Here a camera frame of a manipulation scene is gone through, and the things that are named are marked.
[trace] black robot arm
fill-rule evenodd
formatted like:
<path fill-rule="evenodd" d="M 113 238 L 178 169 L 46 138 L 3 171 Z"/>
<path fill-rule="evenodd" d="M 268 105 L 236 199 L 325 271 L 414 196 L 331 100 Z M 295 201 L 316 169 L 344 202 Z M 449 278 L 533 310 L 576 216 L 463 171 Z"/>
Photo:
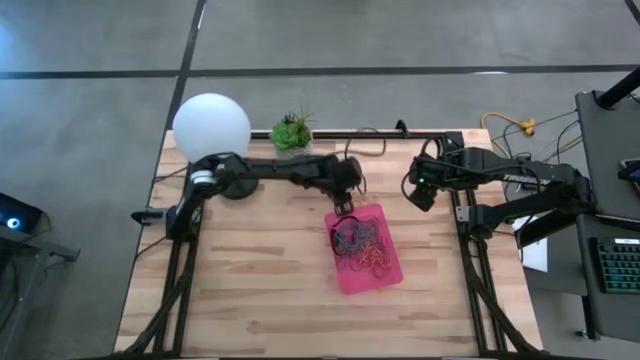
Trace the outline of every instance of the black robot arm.
<path fill-rule="evenodd" d="M 438 190 L 477 189 L 496 180 L 536 185 L 536 194 L 525 198 L 497 206 L 455 209 L 468 234 L 481 239 L 491 238 L 502 222 L 552 211 L 522 229 L 523 246 L 571 224 L 578 214 L 594 208 L 589 179 L 571 165 L 504 159 L 480 148 L 449 151 L 437 159 L 423 151 L 414 158 L 407 179 L 416 185 L 409 200 L 423 211 L 431 208 Z"/>
<path fill-rule="evenodd" d="M 230 161 L 235 166 L 226 166 Z M 166 213 L 167 238 L 187 233 L 202 202 L 241 179 L 288 180 L 305 189 L 317 188 L 333 201 L 335 213 L 343 216 L 353 211 L 350 191 L 360 185 L 362 170 L 355 158 L 338 160 L 336 155 L 301 155 L 289 160 L 205 157 L 193 164 L 182 199 Z"/>

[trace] device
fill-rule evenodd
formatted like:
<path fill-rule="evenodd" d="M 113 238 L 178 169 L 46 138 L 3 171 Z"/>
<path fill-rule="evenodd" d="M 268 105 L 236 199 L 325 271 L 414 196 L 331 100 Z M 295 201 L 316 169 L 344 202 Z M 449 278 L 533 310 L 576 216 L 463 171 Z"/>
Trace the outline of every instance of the device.
<path fill-rule="evenodd" d="M 605 293 L 640 294 L 640 239 L 592 238 L 598 258 L 600 289 Z"/>
<path fill-rule="evenodd" d="M 41 216 L 42 210 L 0 193 L 0 234 L 9 231 L 30 235 Z"/>

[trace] lamp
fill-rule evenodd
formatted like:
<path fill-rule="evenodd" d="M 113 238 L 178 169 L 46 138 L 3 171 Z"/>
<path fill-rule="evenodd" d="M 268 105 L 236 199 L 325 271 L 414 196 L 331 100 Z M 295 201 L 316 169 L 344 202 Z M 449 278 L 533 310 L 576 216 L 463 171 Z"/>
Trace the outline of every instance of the lamp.
<path fill-rule="evenodd" d="M 173 120 L 173 132 L 178 149 L 190 163 L 223 152 L 246 156 L 251 140 L 247 114 L 235 101 L 220 94 L 200 94 L 182 104 Z M 227 170 L 243 168 L 233 156 L 224 165 Z M 238 200 L 257 187 L 257 179 L 237 180 L 222 195 Z"/>

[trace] black keyboard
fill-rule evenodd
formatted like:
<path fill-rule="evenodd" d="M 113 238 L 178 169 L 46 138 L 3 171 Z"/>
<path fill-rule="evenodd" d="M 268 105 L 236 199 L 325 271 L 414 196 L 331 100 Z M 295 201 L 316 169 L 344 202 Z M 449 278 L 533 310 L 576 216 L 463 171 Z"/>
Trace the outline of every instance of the black keyboard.
<path fill-rule="evenodd" d="M 640 294 L 640 239 L 599 238 L 595 243 L 602 292 Z"/>

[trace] gray floor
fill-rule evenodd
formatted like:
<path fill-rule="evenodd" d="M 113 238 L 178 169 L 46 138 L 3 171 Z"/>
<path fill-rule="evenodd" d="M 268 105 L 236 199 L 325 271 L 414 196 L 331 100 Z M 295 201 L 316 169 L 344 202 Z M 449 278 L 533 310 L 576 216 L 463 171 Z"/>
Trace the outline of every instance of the gray floor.
<path fill-rule="evenodd" d="M 0 72 L 177 70 L 196 0 L 0 0 Z M 192 68 L 504 66 L 640 61 L 622 0 L 209 0 Z M 623 73 L 190 79 L 235 98 L 254 129 L 303 106 L 317 128 L 478 127 L 499 111 L 538 121 Z M 51 241 L 82 249 L 49 271 L 20 359 L 110 352 L 175 79 L 0 80 L 0 191 L 51 215 Z M 546 158 L 575 115 L 510 137 Z M 492 120 L 501 133 L 504 122 Z M 566 134 L 578 134 L 574 128 Z M 586 172 L 581 147 L 562 160 Z M 579 342 L 579 298 L 529 283 L 545 349 L 635 358 L 640 345 Z"/>

